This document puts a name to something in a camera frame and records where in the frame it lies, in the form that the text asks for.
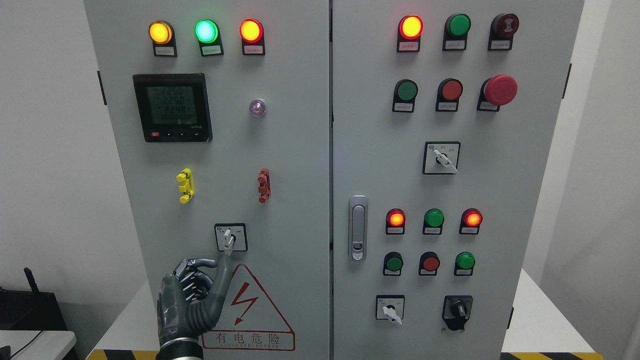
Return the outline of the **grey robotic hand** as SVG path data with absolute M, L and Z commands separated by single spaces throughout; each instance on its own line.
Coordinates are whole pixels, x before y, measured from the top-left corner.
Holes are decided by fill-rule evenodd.
M 184 259 L 160 283 L 157 300 L 160 346 L 197 339 L 217 325 L 233 277 L 233 260 Z

